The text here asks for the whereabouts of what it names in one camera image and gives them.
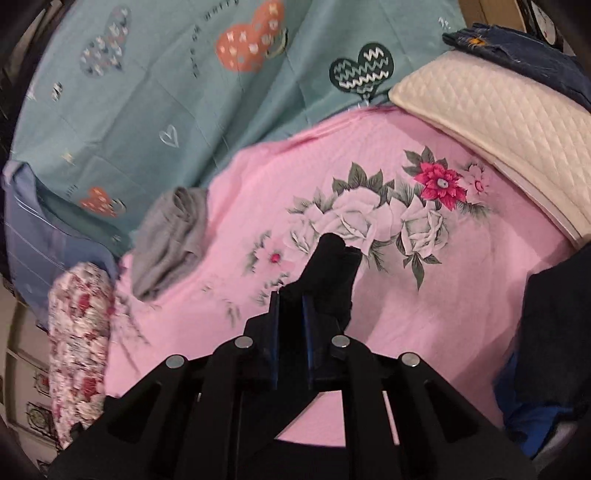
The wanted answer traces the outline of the black pants with smiley patch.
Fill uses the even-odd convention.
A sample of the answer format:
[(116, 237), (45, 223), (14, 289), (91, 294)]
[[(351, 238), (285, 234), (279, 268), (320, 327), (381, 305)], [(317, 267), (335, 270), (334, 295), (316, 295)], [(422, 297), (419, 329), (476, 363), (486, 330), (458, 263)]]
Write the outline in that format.
[(352, 318), (353, 283), (362, 252), (334, 233), (324, 234), (301, 276), (279, 293), (277, 386), (310, 390), (325, 368), (332, 338)]

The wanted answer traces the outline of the dark navy blue clothing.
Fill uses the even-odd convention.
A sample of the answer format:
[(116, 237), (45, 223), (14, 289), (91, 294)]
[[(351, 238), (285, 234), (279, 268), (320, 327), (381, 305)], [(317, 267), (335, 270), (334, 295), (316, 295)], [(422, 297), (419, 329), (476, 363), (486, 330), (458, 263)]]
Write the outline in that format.
[(590, 417), (590, 246), (529, 277), (514, 350), (494, 387), (504, 430), (533, 458)]

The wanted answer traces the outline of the red white floral quilt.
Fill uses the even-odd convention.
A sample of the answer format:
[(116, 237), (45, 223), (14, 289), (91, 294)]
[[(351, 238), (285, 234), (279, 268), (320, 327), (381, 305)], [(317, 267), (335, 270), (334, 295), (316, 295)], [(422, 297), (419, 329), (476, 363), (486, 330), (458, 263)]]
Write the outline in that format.
[(87, 428), (103, 411), (112, 306), (109, 276), (92, 263), (64, 272), (49, 291), (49, 390), (63, 449), (74, 425)]

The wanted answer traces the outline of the grey folded garment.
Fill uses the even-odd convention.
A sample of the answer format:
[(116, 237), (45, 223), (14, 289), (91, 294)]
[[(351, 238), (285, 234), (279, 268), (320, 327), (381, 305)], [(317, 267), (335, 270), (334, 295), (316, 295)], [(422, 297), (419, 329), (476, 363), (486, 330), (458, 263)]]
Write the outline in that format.
[(177, 187), (162, 194), (135, 235), (131, 292), (153, 301), (189, 275), (204, 258), (208, 192)]

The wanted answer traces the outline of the pink floral bedsheet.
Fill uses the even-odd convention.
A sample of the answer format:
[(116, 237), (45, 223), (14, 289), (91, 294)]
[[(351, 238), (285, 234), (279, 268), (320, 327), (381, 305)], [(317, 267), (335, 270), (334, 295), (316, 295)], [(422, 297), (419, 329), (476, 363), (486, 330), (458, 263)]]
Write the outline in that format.
[(474, 153), (394, 108), (362, 109), (239, 152), (209, 188), (206, 252), (157, 300), (128, 301), (105, 375), (118, 397), (171, 354), (207, 355), (266, 312), (335, 233), (363, 259), (348, 332), (418, 353), (494, 424), (528, 277), (569, 241)]

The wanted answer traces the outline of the blue pillow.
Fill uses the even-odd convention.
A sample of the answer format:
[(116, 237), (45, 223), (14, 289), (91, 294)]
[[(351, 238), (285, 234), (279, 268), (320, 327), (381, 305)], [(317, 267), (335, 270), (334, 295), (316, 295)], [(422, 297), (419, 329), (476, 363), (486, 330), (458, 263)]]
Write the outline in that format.
[(33, 313), (37, 326), (48, 329), (48, 295), (62, 273), (79, 263), (92, 263), (111, 281), (118, 265), (103, 245), (42, 209), (38, 182), (31, 167), (10, 160), (2, 173), (5, 192), (5, 234), (12, 284)]

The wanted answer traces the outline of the cream quilted pillow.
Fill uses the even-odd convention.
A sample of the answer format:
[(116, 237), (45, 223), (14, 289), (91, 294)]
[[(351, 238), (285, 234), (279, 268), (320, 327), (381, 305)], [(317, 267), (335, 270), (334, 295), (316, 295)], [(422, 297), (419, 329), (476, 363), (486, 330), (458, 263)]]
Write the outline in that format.
[(450, 51), (389, 92), (395, 105), (476, 152), (581, 247), (590, 240), (590, 114), (563, 94)]

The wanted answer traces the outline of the teal heart-print blanket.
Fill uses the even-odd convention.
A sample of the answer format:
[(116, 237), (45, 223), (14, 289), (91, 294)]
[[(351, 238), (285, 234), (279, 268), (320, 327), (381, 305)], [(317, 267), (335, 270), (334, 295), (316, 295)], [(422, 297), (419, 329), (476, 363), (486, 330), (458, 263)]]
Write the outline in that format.
[(160, 194), (384, 96), (464, 24), (456, 1), (77, 1), (10, 157), (51, 217), (121, 254)]

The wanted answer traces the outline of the dark blue jeans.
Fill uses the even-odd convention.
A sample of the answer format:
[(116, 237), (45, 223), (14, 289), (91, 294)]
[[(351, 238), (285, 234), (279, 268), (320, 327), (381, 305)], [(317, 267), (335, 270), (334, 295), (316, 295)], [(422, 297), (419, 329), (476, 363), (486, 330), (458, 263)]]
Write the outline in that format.
[(590, 78), (576, 56), (567, 55), (527, 33), (474, 23), (444, 33), (445, 44), (533, 79), (590, 111)]

